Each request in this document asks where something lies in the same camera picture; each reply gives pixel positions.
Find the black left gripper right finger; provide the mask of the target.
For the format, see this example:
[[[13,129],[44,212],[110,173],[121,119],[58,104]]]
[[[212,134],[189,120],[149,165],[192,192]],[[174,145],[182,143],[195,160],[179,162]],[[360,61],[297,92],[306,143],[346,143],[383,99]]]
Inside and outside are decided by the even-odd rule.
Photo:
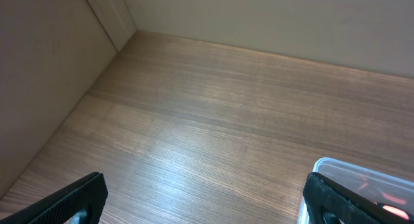
[[[392,213],[317,172],[307,176],[303,198],[312,224],[413,224],[411,214]]]

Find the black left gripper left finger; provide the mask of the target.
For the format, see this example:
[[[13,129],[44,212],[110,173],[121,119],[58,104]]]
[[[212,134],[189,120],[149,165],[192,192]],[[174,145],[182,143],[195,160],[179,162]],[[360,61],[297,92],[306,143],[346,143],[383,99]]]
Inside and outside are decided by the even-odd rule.
[[[108,196],[104,175],[93,172],[1,220],[1,224],[98,223]]]

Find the clear plastic container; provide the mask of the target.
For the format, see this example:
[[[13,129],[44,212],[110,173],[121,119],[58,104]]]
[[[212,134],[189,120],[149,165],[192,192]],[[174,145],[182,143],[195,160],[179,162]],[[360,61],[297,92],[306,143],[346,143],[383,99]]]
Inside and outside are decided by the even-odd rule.
[[[413,183],[330,157],[312,169],[405,220],[413,221]]]

